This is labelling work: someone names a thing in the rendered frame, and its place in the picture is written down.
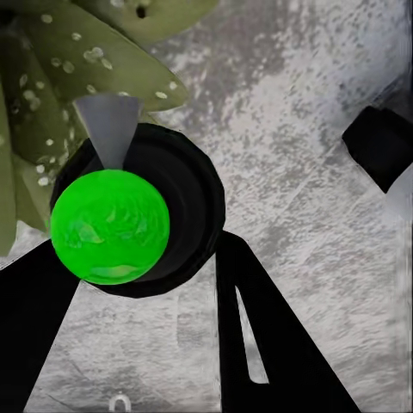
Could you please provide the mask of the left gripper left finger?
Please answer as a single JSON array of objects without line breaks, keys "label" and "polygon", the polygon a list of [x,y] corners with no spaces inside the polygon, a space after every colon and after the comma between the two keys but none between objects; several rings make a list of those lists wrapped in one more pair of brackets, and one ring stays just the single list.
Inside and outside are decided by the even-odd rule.
[{"label": "left gripper left finger", "polygon": [[81,280],[51,238],[0,271],[0,413],[23,413]]}]

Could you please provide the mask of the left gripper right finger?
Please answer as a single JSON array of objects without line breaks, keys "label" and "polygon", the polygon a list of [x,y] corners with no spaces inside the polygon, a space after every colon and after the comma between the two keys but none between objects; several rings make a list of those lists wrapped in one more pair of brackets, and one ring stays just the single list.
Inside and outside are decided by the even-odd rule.
[{"label": "left gripper right finger", "polygon": [[[222,413],[361,413],[250,246],[223,230],[215,258]],[[236,287],[268,385],[250,379]]]}]

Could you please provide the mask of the insectifuge atomizer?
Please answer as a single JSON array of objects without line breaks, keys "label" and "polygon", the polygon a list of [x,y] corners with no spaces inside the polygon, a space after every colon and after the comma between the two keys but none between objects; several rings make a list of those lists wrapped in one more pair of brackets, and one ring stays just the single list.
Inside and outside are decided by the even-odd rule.
[{"label": "insectifuge atomizer", "polygon": [[134,96],[72,102],[89,139],[55,183],[50,235],[60,261],[105,293],[132,299],[185,284],[219,246],[225,187],[185,134],[138,123]]}]

